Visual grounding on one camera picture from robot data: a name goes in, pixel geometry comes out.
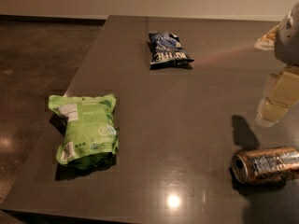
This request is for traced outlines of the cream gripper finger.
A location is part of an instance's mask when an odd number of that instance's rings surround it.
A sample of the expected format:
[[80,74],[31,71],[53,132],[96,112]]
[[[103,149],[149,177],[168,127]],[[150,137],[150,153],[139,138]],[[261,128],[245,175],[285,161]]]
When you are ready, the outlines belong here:
[[267,79],[263,99],[258,105],[256,122],[261,127],[272,127],[299,101],[299,67],[286,65]]
[[278,33],[279,26],[275,26],[270,29],[266,34],[261,36],[255,43],[254,47],[260,50],[274,50],[275,41]]

